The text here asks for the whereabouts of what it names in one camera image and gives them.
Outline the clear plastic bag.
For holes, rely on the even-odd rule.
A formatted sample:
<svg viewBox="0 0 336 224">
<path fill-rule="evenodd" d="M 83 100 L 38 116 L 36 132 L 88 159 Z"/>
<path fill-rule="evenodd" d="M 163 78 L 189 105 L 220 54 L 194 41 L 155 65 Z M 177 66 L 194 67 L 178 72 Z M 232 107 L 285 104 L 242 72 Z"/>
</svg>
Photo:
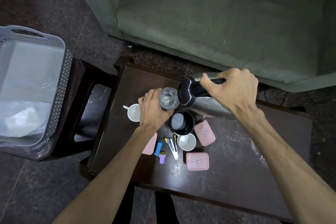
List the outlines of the clear plastic bag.
<svg viewBox="0 0 336 224">
<path fill-rule="evenodd" d="M 43 134 L 52 104 L 44 101 L 0 100 L 0 136 L 20 138 Z"/>
</svg>

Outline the person's right leg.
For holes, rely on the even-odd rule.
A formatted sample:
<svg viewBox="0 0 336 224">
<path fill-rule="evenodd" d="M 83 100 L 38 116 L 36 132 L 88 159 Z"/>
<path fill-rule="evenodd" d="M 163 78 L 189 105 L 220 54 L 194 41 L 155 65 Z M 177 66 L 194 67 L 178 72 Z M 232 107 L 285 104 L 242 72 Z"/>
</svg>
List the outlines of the person's right leg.
<svg viewBox="0 0 336 224">
<path fill-rule="evenodd" d="M 179 224 L 170 194 L 156 191 L 155 206 L 157 224 Z"/>
</svg>

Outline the brown plastic stool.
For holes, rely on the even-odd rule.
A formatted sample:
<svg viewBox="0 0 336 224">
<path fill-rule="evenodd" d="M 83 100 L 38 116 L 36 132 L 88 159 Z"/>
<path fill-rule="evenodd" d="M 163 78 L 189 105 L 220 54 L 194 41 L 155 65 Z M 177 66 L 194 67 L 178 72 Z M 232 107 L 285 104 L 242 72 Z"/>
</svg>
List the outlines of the brown plastic stool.
<svg viewBox="0 0 336 224">
<path fill-rule="evenodd" d="M 74 58 L 56 130 L 31 150 L 30 160 L 48 161 L 91 150 L 114 80 L 114 75 Z"/>
</svg>

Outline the white nail clipper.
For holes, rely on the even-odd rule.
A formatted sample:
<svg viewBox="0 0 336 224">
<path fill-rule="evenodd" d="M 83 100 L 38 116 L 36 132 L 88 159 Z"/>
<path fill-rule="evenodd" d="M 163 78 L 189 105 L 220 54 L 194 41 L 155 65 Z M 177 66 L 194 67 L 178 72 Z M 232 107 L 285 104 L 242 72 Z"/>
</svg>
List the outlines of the white nail clipper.
<svg viewBox="0 0 336 224">
<path fill-rule="evenodd" d="M 172 138 L 170 138 L 170 140 L 171 140 L 171 144 L 172 144 L 172 146 L 170 147 L 170 150 L 171 150 L 171 152 L 174 156 L 174 159 L 178 160 L 179 159 L 179 154 L 177 152 L 175 141 Z"/>
</svg>

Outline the pink lidded container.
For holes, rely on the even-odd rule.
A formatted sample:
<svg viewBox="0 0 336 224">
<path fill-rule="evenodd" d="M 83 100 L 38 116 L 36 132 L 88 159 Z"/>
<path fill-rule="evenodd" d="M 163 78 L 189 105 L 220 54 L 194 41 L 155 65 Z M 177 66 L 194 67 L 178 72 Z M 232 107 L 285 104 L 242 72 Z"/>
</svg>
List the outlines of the pink lidded container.
<svg viewBox="0 0 336 224">
<path fill-rule="evenodd" d="M 189 171 L 209 169 L 209 156 L 206 152 L 189 152 L 186 154 L 186 166 Z"/>
<path fill-rule="evenodd" d="M 147 145 L 145 146 L 142 154 L 145 155 L 153 155 L 157 142 L 157 132 L 153 135 L 153 137 L 149 140 Z"/>
<path fill-rule="evenodd" d="M 216 140 L 216 137 L 207 120 L 203 120 L 194 127 L 195 134 L 202 146 L 208 146 Z"/>
</svg>

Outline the person's left leg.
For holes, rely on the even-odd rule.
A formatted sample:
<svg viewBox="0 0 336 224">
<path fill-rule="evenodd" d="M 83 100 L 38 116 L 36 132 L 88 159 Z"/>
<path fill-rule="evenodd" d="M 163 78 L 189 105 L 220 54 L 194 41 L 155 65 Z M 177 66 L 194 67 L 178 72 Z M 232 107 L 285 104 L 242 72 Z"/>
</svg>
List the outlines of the person's left leg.
<svg viewBox="0 0 336 224">
<path fill-rule="evenodd" d="M 134 199 L 134 184 L 129 183 L 112 224 L 130 224 Z"/>
</svg>

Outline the green fabric sofa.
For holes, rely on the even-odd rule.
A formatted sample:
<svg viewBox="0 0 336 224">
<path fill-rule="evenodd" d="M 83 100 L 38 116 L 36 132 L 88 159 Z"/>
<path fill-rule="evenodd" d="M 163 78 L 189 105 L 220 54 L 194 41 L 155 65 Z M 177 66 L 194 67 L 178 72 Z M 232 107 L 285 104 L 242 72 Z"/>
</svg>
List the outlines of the green fabric sofa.
<svg viewBox="0 0 336 224">
<path fill-rule="evenodd" d="M 287 92 L 336 86 L 336 0 L 86 0 L 107 35 Z"/>
</svg>

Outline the person's right forearm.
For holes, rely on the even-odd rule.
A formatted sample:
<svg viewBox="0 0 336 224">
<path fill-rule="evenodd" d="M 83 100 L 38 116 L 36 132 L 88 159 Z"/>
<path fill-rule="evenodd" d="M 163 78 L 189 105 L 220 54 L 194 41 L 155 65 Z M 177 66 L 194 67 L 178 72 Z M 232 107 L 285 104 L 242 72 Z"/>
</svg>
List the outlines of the person's right forearm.
<svg viewBox="0 0 336 224">
<path fill-rule="evenodd" d="M 296 224 L 336 224 L 336 192 L 293 150 L 256 105 L 231 112 L 264 157 Z"/>
</svg>

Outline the stainless steel electric kettle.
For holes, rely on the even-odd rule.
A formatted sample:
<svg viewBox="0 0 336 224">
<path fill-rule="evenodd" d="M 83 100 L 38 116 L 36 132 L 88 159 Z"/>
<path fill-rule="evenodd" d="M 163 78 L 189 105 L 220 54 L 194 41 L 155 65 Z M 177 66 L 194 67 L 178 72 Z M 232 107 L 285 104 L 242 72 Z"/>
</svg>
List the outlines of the stainless steel electric kettle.
<svg viewBox="0 0 336 224">
<path fill-rule="evenodd" d="M 205 117 L 233 120 L 233 114 L 216 101 L 200 84 L 202 73 L 185 77 L 177 93 L 180 105 Z"/>
</svg>

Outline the grey perforated plastic basket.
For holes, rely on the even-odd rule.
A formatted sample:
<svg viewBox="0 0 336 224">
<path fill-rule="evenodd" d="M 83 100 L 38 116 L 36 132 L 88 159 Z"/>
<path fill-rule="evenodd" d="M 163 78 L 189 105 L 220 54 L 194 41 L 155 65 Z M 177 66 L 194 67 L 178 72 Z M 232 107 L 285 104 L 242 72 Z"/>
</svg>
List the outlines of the grey perforated plastic basket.
<svg viewBox="0 0 336 224">
<path fill-rule="evenodd" d="M 58 36 L 23 26 L 0 26 L 0 100 L 52 104 L 43 134 L 0 136 L 0 151 L 30 150 L 54 134 L 72 60 L 65 42 Z"/>
</svg>

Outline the person's left hand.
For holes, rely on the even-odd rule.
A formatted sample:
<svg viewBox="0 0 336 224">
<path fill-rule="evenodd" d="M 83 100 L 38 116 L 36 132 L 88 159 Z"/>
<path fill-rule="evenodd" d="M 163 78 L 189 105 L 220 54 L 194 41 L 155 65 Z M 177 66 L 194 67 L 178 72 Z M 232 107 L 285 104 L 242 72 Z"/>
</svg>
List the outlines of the person's left hand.
<svg viewBox="0 0 336 224">
<path fill-rule="evenodd" d="M 161 90 L 161 88 L 151 89 L 138 99 L 141 109 L 140 127 L 152 134 L 157 132 L 165 123 L 165 121 L 159 120 L 159 110 L 162 110 L 159 103 Z"/>
</svg>

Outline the clear drinking glass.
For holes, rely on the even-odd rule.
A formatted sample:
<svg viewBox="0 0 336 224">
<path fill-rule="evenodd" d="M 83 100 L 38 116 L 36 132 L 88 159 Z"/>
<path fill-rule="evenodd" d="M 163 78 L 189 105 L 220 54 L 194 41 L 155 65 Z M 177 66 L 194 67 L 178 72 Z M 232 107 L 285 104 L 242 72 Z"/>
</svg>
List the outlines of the clear drinking glass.
<svg viewBox="0 0 336 224">
<path fill-rule="evenodd" d="M 172 87 L 163 88 L 159 95 L 159 103 L 163 110 L 174 110 L 179 106 L 178 91 Z"/>
</svg>

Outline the person's right hand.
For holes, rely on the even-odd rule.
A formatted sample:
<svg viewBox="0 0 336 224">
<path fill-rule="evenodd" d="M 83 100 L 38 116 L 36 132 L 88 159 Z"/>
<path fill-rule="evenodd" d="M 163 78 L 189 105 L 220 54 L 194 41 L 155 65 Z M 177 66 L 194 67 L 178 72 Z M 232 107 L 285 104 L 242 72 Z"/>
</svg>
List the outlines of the person's right hand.
<svg viewBox="0 0 336 224">
<path fill-rule="evenodd" d="M 202 78 L 209 78 L 203 73 Z M 256 108 L 258 79 L 248 69 L 231 68 L 217 74 L 217 78 L 225 79 L 226 93 L 222 98 L 214 98 L 235 117 L 239 112 L 247 112 Z"/>
</svg>

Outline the person's leg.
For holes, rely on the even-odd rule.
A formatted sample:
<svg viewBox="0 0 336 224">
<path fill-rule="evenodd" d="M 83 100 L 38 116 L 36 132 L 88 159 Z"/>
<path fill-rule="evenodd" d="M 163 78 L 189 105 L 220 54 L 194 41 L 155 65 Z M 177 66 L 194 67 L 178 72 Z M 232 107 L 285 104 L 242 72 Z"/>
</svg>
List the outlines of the person's leg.
<svg viewBox="0 0 336 224">
<path fill-rule="evenodd" d="M 155 206 L 157 224 L 179 224 L 170 194 L 156 191 Z"/>
<path fill-rule="evenodd" d="M 129 183 L 112 224 L 130 224 L 134 199 L 134 184 Z"/>
</svg>

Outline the person's left forearm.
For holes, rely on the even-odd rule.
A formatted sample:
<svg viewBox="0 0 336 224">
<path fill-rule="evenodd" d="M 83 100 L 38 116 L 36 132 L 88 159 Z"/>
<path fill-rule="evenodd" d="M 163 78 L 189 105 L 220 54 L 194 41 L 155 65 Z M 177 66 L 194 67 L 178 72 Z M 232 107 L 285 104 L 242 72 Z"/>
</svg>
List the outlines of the person's left forearm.
<svg viewBox="0 0 336 224">
<path fill-rule="evenodd" d="M 161 125 L 136 128 L 125 146 L 52 224 L 111 224 L 141 154 Z"/>
</svg>

